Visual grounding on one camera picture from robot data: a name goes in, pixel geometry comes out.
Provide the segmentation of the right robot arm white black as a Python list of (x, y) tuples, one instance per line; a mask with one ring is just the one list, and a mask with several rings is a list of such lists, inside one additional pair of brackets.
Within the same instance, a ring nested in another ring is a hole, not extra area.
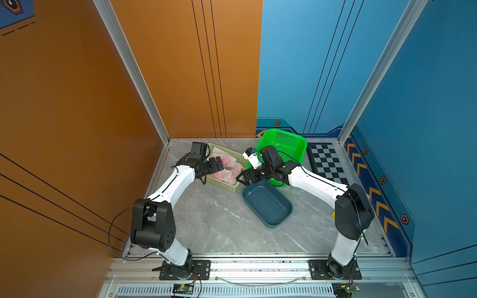
[(365, 231), (375, 218), (375, 212), (363, 187), (358, 184), (343, 185), (323, 178), (289, 156), (284, 161), (273, 146), (261, 150), (249, 148), (243, 157), (252, 165), (238, 175), (237, 181), (249, 186), (274, 179), (287, 186), (304, 190), (327, 203), (334, 210), (335, 228), (338, 231), (327, 267), (329, 274), (340, 278), (356, 262), (356, 251)]

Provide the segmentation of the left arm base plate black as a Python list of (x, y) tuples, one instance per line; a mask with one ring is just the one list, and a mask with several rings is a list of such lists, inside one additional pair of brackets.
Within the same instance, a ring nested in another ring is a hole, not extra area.
[(207, 281), (210, 277), (210, 260), (189, 260), (183, 266), (176, 266), (164, 261), (159, 279), (162, 281), (193, 280)]

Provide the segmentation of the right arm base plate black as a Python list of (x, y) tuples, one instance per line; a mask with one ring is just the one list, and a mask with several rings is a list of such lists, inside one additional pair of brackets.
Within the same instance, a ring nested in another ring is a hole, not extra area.
[(309, 260), (308, 266), (312, 280), (362, 279), (356, 258), (346, 266), (342, 266), (333, 260)]

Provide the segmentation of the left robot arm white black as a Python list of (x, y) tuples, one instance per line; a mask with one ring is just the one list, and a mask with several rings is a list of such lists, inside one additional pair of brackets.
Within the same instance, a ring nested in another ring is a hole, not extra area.
[(219, 157), (211, 157), (208, 144), (193, 142), (191, 150), (172, 167), (170, 177), (146, 199), (132, 206), (130, 241), (165, 259), (174, 269), (191, 271), (192, 255), (176, 239), (173, 210), (186, 188), (195, 180), (205, 183), (208, 175), (224, 169)]

